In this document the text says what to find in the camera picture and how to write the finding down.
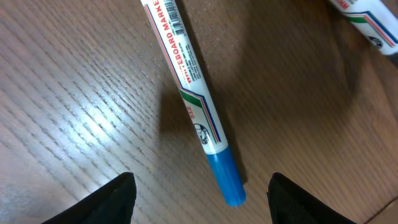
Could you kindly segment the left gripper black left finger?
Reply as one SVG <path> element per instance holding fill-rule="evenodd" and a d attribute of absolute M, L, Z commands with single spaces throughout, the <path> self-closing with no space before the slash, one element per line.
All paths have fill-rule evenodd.
<path fill-rule="evenodd" d="M 132 172 L 123 172 L 46 224 L 130 224 L 137 197 Z"/>

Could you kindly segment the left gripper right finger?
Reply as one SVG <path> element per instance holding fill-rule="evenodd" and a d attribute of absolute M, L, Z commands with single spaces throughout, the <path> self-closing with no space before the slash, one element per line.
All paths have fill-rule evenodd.
<path fill-rule="evenodd" d="M 355 224 L 280 172 L 272 175 L 267 199 L 273 224 Z"/>

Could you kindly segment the blue capped whiteboard marker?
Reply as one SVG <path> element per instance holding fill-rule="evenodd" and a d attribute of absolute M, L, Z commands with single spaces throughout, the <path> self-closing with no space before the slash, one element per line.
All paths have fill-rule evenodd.
<path fill-rule="evenodd" d="M 141 0 L 227 205 L 246 200 L 229 142 L 174 0 Z"/>

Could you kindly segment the black capped whiteboard marker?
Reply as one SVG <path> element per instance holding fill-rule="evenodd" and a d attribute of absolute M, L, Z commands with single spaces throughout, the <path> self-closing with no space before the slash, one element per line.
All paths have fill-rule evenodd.
<path fill-rule="evenodd" d="M 330 0 L 394 65 L 397 65 L 397 18 L 381 0 Z"/>

